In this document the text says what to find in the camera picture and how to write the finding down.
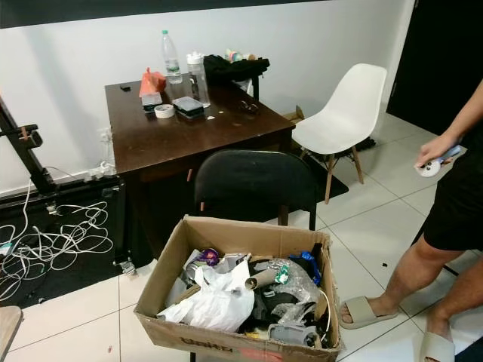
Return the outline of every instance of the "black door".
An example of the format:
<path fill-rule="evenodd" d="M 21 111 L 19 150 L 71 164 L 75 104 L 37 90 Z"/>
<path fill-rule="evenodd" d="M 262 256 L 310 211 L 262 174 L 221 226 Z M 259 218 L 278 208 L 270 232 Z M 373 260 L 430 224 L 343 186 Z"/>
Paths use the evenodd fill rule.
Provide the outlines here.
<path fill-rule="evenodd" d="M 441 134 L 483 78 L 482 54 L 482 0 L 416 0 L 387 112 Z"/>

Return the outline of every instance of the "paper roll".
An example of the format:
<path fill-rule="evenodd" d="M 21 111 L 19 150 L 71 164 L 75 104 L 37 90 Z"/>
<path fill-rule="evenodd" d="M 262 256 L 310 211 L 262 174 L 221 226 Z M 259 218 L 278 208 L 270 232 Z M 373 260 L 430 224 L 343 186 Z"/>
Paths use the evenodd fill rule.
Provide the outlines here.
<path fill-rule="evenodd" d="M 161 104 L 154 108 L 157 118 L 170 118 L 174 116 L 174 107 L 172 104 Z"/>
<path fill-rule="evenodd" d="M 266 285 L 275 283 L 275 276 L 277 271 L 275 269 L 266 269 L 245 281 L 245 287 L 249 290 L 265 287 Z"/>

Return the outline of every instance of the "person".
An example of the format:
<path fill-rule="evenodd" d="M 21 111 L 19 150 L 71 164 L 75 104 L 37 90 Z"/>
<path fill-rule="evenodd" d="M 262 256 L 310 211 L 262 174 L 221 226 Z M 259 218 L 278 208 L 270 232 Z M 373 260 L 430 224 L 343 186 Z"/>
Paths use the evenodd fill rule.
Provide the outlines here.
<path fill-rule="evenodd" d="M 439 182 L 423 233 L 399 260 L 386 291 L 377 298 L 346 301 L 340 324 L 355 329 L 394 318 L 401 301 L 430 285 L 447 262 L 465 250 L 483 249 L 483 81 L 451 126 L 423 145 L 415 167 L 442 156 L 471 131 L 468 151 Z M 420 362 L 454 361 L 449 319 L 483 305 L 483 257 L 455 280 L 448 294 L 427 317 Z"/>

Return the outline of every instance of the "white tile floor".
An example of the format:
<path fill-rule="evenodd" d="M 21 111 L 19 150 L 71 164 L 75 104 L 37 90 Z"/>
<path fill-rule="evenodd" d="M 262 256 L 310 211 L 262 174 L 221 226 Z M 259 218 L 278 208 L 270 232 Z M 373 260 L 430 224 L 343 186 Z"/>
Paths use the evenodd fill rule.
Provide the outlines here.
<path fill-rule="evenodd" d="M 438 178 L 423 179 L 412 166 L 421 144 L 433 136 L 382 115 L 373 134 L 378 146 L 361 153 L 365 184 L 358 183 L 351 161 L 339 161 L 334 173 L 349 192 L 329 205 L 320 203 L 316 225 L 333 240 L 340 300 L 380 294 L 428 214 Z M 306 228 L 308 214 L 292 213 L 289 223 Z M 469 251 L 451 267 L 462 271 L 479 257 L 480 253 Z M 121 275 L 25 309 L 6 361 L 188 361 L 186 352 L 154 346 L 132 313 L 154 265 L 140 268 L 136 277 Z M 341 330 L 344 348 L 339 360 L 415 360 L 427 308 L 453 281 L 454 276 L 443 271 L 434 284 L 402 303 L 397 318 L 363 330 Z M 483 308 L 454 318 L 458 351 L 483 336 L 482 324 Z"/>

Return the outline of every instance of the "beige slide sandal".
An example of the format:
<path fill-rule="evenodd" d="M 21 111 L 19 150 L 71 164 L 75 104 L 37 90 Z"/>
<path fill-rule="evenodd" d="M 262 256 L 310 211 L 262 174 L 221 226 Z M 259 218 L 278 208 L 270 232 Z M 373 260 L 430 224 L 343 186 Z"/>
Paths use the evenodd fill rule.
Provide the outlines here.
<path fill-rule="evenodd" d="M 454 362 L 454 343 L 437 334 L 424 333 L 420 362 L 426 362 L 427 358 L 438 362 Z"/>
<path fill-rule="evenodd" d="M 339 310 L 339 324 L 342 328 L 347 330 L 356 330 L 358 328 L 366 327 L 377 322 L 387 321 L 388 319 L 396 318 L 399 314 L 382 315 L 377 317 L 369 305 L 368 299 L 365 296 L 359 296 L 345 301 L 342 305 L 347 305 L 349 313 L 352 317 L 352 323 L 346 323 L 342 320 L 342 315 Z"/>

